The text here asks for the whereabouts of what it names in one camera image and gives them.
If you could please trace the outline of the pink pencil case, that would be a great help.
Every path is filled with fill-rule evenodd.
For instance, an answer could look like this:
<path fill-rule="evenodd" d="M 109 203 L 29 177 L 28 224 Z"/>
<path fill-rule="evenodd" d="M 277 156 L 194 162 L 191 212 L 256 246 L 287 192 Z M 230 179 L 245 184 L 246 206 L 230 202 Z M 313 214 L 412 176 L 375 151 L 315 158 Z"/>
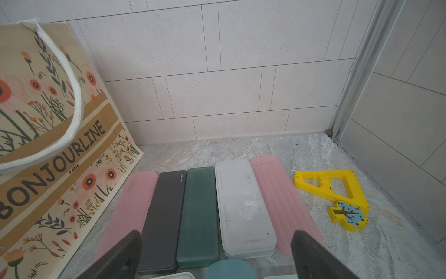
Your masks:
<path fill-rule="evenodd" d="M 281 160 L 267 155 L 257 156 L 250 163 L 276 233 L 278 249 L 291 255 L 291 242 L 297 230 L 307 232 L 323 244 L 323 235 Z"/>

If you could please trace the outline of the black pencil case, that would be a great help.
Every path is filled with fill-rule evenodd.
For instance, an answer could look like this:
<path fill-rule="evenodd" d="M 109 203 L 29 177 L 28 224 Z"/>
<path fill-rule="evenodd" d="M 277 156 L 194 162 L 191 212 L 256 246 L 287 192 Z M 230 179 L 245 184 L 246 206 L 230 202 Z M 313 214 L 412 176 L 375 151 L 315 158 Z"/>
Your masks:
<path fill-rule="evenodd" d="M 151 205 L 141 233 L 142 253 L 137 273 L 174 273 L 178 268 L 177 245 L 180 233 L 187 172 L 159 174 Z"/>

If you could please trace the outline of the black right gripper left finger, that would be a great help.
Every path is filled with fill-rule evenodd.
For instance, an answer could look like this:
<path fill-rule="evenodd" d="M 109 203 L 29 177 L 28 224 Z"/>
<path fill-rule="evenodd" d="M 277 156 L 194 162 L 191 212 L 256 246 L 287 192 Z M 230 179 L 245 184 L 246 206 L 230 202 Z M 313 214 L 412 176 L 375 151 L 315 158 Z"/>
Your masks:
<path fill-rule="evenodd" d="M 141 234 L 133 230 L 77 278 L 134 279 L 141 253 Z"/>

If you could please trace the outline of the dark green pencil case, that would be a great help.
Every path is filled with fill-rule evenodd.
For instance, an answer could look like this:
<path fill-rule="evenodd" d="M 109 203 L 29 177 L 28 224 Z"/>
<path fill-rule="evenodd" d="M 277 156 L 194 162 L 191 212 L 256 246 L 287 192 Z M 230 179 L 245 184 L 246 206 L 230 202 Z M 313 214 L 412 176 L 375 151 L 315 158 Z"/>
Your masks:
<path fill-rule="evenodd" d="M 214 167 L 187 171 L 177 262 L 182 269 L 208 267 L 218 261 L 219 218 Z"/>

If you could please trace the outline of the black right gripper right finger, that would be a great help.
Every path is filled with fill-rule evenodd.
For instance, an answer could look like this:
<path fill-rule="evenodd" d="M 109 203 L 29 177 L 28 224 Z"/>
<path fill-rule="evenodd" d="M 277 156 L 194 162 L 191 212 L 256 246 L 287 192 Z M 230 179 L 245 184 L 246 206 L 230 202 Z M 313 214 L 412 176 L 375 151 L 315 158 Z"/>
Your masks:
<path fill-rule="evenodd" d="M 295 231 L 291 249 L 300 279 L 359 279 L 305 231 Z"/>

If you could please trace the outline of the light teal pencil case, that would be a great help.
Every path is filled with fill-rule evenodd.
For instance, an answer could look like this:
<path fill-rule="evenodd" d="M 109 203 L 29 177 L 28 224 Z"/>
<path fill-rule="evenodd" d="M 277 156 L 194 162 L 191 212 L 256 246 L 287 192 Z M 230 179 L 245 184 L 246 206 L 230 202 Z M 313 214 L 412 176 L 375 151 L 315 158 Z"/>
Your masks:
<path fill-rule="evenodd" d="M 209 266 L 205 279 L 256 279 L 256 274 L 244 260 L 222 260 Z"/>

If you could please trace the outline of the floral canvas tote bag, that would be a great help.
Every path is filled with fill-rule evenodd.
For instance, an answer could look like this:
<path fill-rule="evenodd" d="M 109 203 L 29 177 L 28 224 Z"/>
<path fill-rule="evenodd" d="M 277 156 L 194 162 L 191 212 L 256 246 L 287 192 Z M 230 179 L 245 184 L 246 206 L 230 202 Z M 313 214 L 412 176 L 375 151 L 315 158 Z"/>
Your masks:
<path fill-rule="evenodd" d="M 142 152 L 68 23 L 1 26 L 1 277 L 56 279 Z"/>

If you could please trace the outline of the white grey pencil case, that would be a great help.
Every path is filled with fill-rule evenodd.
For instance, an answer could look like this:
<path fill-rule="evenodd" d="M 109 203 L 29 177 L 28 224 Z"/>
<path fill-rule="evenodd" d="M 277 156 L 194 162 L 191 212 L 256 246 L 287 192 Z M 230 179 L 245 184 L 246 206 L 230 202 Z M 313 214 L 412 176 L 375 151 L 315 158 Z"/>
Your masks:
<path fill-rule="evenodd" d="M 221 240 L 229 259 L 271 256 L 277 237 L 251 163 L 246 159 L 215 165 Z"/>

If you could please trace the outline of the salmon red pencil case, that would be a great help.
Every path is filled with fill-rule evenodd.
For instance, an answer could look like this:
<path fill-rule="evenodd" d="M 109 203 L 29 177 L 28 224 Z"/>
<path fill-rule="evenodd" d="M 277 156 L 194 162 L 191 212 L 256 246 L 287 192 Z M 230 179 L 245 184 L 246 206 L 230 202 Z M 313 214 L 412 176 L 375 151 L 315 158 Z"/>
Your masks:
<path fill-rule="evenodd" d="M 131 231 L 142 232 L 157 180 L 158 174 L 155 171 L 130 175 L 125 182 L 118 204 L 96 251 L 94 262 L 111 250 Z"/>

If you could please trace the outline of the translucent white pencil case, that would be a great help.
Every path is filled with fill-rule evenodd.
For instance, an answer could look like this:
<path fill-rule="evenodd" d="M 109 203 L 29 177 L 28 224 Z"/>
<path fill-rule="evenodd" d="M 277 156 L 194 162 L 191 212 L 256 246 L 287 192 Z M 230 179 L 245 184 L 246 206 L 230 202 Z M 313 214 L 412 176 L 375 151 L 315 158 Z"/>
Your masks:
<path fill-rule="evenodd" d="M 189 272 L 169 274 L 165 276 L 154 277 L 151 279 L 195 279 L 195 276 Z"/>

